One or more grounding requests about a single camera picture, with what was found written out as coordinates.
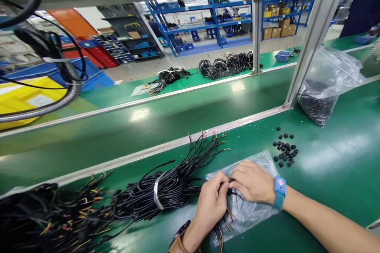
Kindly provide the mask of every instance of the label sticker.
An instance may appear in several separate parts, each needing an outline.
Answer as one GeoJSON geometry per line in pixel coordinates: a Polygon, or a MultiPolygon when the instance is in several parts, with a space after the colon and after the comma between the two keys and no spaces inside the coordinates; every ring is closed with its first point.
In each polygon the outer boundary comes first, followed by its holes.
{"type": "Polygon", "coordinates": [[[54,100],[44,96],[44,95],[37,95],[27,101],[30,105],[35,107],[42,107],[51,103],[54,103],[54,100]]]}

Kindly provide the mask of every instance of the worker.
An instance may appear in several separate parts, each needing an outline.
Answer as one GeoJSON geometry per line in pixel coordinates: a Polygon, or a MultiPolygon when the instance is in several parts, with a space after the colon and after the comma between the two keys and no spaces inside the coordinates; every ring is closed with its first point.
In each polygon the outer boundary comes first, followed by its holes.
{"type": "Polygon", "coordinates": [[[161,33],[157,23],[153,21],[149,15],[145,15],[145,19],[148,20],[149,26],[152,28],[153,33],[156,35],[158,38],[163,38],[163,34],[161,33]]]}
{"type": "Polygon", "coordinates": [[[224,9],[224,13],[223,13],[222,18],[223,18],[223,19],[232,19],[232,16],[231,16],[231,14],[228,12],[227,9],[224,9]]]}
{"type": "Polygon", "coordinates": [[[380,0],[353,0],[340,38],[368,32],[379,23],[380,0]]]}
{"type": "Polygon", "coordinates": [[[248,159],[236,166],[231,178],[235,181],[230,183],[220,171],[204,183],[194,219],[185,232],[176,237],[169,253],[196,252],[202,240],[225,215],[229,188],[239,190],[248,201],[275,203],[276,207],[281,207],[302,223],[328,252],[380,252],[380,240],[370,232],[333,209],[300,194],[283,181],[279,185],[283,185],[286,195],[281,198],[281,194],[274,192],[275,179],[248,159]]]}
{"type": "Polygon", "coordinates": [[[236,11],[234,11],[234,18],[235,17],[240,17],[239,8],[236,8],[236,11]]]}

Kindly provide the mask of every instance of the cable tie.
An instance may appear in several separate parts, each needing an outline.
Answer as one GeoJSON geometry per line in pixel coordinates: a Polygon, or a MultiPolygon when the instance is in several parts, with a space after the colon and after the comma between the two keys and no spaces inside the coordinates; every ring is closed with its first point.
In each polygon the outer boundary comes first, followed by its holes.
{"type": "Polygon", "coordinates": [[[163,210],[164,207],[161,205],[160,200],[158,200],[158,182],[160,181],[160,178],[165,175],[165,173],[166,171],[162,173],[160,177],[157,178],[157,180],[154,182],[153,188],[153,199],[160,210],[163,210]]]}
{"type": "Polygon", "coordinates": [[[54,59],[51,57],[42,57],[42,59],[47,63],[56,63],[56,62],[70,62],[69,58],[54,59]]]}

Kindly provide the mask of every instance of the parts storage rack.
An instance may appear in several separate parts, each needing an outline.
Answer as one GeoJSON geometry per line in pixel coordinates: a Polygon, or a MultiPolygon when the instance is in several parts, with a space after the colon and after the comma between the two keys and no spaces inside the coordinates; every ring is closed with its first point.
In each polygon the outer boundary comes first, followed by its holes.
{"type": "Polygon", "coordinates": [[[224,8],[224,7],[234,7],[234,6],[244,6],[244,5],[252,5],[252,1],[237,1],[237,2],[229,2],[229,3],[214,3],[214,0],[207,0],[208,5],[200,5],[200,6],[190,6],[190,7],[179,7],[175,9],[159,9],[159,4],[157,1],[146,1],[146,5],[148,6],[149,11],[151,12],[154,20],[160,27],[160,30],[162,31],[163,36],[165,37],[165,40],[167,44],[169,45],[171,51],[173,52],[174,56],[178,56],[180,53],[180,50],[178,49],[176,43],[175,43],[175,37],[173,35],[181,32],[191,32],[196,30],[203,30],[203,29],[209,29],[213,28],[216,34],[217,42],[220,45],[220,48],[223,48],[223,43],[220,36],[220,27],[224,26],[233,26],[233,25],[239,25],[243,23],[251,23],[252,18],[242,18],[240,20],[225,22],[225,23],[219,23],[217,18],[217,8],[224,8]],[[197,10],[210,10],[212,17],[215,20],[215,23],[212,25],[183,25],[180,28],[177,29],[169,29],[167,27],[167,20],[165,18],[164,14],[168,13],[178,13],[178,12],[186,12],[186,11],[197,11],[197,10]]]}

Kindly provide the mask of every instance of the blue shelving rack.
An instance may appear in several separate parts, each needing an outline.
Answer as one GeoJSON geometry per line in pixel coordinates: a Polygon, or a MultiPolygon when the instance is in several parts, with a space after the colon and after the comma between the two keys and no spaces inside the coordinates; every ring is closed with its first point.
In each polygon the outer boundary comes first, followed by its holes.
{"type": "MultiPolygon", "coordinates": [[[[307,11],[306,9],[303,9],[304,4],[306,0],[262,0],[262,24],[261,29],[264,28],[264,21],[271,21],[276,22],[280,18],[291,18],[292,23],[295,21],[295,17],[298,17],[296,21],[296,34],[298,30],[298,26],[300,25],[300,19],[301,15],[304,11],[307,11]],[[285,3],[286,5],[290,4],[291,11],[294,11],[295,7],[298,7],[299,2],[301,2],[300,8],[298,8],[297,12],[295,13],[289,13],[286,15],[280,15],[276,17],[270,17],[270,18],[264,18],[264,9],[265,5],[268,5],[269,3],[285,3]]],[[[167,3],[169,6],[165,6],[165,4],[158,4],[157,1],[146,1],[146,5],[148,6],[148,9],[150,13],[152,14],[154,20],[158,24],[160,30],[162,31],[162,34],[170,47],[173,54],[177,57],[180,53],[180,50],[177,47],[175,34],[177,33],[184,33],[184,32],[191,32],[195,30],[203,30],[208,28],[213,28],[215,31],[215,35],[217,38],[217,42],[220,46],[220,48],[223,48],[223,43],[220,36],[220,27],[224,26],[233,26],[233,25],[239,25],[244,23],[252,23],[252,18],[241,18],[240,20],[230,21],[230,22],[224,22],[219,23],[217,18],[217,8],[225,8],[225,7],[234,7],[234,6],[244,6],[244,5],[252,5],[252,1],[237,1],[237,2],[229,2],[229,3],[214,3],[214,0],[207,0],[207,5],[201,5],[201,6],[191,6],[191,7],[178,7],[176,3],[167,3]],[[174,28],[169,29],[167,27],[167,20],[165,18],[165,14],[168,13],[178,13],[178,12],[186,12],[186,11],[198,11],[198,10],[210,10],[211,15],[215,19],[215,23],[212,25],[184,25],[180,28],[174,28]]],[[[310,11],[312,9],[312,4],[310,5],[308,9],[308,18],[310,15],[310,11]]]]}
{"type": "Polygon", "coordinates": [[[272,23],[277,23],[279,19],[281,18],[285,18],[285,19],[291,19],[291,24],[293,25],[296,25],[296,32],[295,32],[295,35],[297,34],[297,31],[298,31],[298,27],[300,25],[304,25],[304,26],[307,26],[307,23],[308,23],[308,20],[309,20],[309,16],[310,16],[310,12],[312,10],[312,7],[313,7],[313,4],[314,4],[314,0],[309,0],[310,1],[310,6],[306,9],[304,9],[304,5],[305,5],[305,2],[307,0],[262,0],[262,14],[261,14],[261,18],[262,18],[262,21],[261,21],[261,33],[263,34],[263,29],[264,29],[264,22],[272,22],[272,23]],[[278,15],[278,16],[275,16],[275,17],[267,17],[267,18],[264,18],[264,12],[265,12],[265,7],[268,6],[268,5],[272,5],[272,4],[282,4],[282,3],[285,3],[285,8],[290,8],[290,13],[288,14],[284,14],[284,15],[278,15]],[[303,12],[308,12],[308,16],[307,16],[307,20],[306,20],[306,23],[302,24],[300,23],[300,20],[301,20],[301,16],[302,16],[302,13],[303,12]]]}
{"type": "Polygon", "coordinates": [[[191,6],[191,7],[180,7],[180,8],[172,8],[172,9],[162,9],[162,6],[160,6],[157,1],[146,1],[146,5],[148,6],[148,9],[150,13],[152,14],[154,20],[158,24],[160,30],[162,31],[162,34],[170,47],[173,54],[177,57],[180,53],[180,50],[177,47],[177,44],[175,42],[175,34],[181,33],[181,32],[191,32],[196,30],[204,30],[213,28],[215,31],[215,35],[217,38],[217,42],[220,45],[220,48],[223,48],[222,38],[220,36],[220,27],[224,26],[233,26],[233,25],[239,25],[243,23],[251,23],[252,18],[242,18],[240,20],[231,21],[231,22],[225,22],[225,23],[219,23],[217,18],[217,8],[225,8],[225,7],[234,7],[234,6],[243,6],[243,5],[252,5],[252,1],[238,1],[238,2],[229,2],[229,3],[214,3],[214,0],[207,0],[208,5],[201,5],[201,6],[191,6]],[[186,12],[186,11],[198,11],[198,10],[210,10],[212,17],[215,20],[215,23],[210,24],[203,24],[203,25],[189,25],[189,26],[181,26],[180,28],[175,29],[169,29],[167,27],[167,20],[164,17],[164,14],[168,13],[178,13],[178,12],[186,12]]]}

